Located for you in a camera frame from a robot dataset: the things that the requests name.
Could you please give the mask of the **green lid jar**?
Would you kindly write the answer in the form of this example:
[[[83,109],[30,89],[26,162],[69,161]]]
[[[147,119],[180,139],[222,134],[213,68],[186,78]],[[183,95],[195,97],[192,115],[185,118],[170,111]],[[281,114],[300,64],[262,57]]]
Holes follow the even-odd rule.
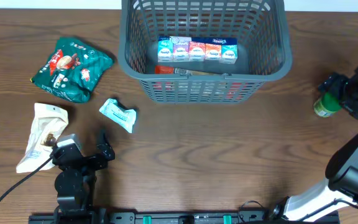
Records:
[[[323,118],[327,118],[342,109],[337,98],[330,93],[321,95],[313,105],[314,112]]]

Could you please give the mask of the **green snack bag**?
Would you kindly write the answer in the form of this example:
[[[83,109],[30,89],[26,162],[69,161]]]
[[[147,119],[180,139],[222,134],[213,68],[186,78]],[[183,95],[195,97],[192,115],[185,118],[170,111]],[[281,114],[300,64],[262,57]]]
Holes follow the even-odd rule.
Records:
[[[79,39],[61,37],[47,62],[30,79],[37,87],[73,103],[86,103],[114,60]]]

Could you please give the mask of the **blue tissue multipack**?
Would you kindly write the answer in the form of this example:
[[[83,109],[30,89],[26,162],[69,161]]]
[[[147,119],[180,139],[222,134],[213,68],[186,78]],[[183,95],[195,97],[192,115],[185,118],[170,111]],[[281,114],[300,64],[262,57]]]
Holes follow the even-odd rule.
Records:
[[[238,58],[237,39],[216,37],[159,37],[158,62],[204,62],[217,60],[234,64]]]

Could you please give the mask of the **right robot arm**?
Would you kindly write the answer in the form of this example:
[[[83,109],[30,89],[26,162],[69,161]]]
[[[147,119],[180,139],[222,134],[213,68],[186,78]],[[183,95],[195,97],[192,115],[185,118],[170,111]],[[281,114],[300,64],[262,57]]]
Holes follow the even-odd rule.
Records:
[[[352,77],[333,73],[318,87],[314,112],[327,118],[339,110],[358,120],[358,67]],[[329,160],[324,179],[300,195],[278,203],[268,220],[275,223],[339,223],[338,210],[358,210],[358,133]]]

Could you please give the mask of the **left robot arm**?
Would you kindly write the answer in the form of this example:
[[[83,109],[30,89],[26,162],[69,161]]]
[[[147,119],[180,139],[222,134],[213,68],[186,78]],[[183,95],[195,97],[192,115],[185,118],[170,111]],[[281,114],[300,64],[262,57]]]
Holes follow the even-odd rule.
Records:
[[[108,167],[115,159],[105,130],[100,130],[96,138],[98,152],[83,156],[77,135],[61,137],[53,147],[52,163],[62,172],[55,179],[57,202],[63,212],[87,211],[93,206],[96,171]]]

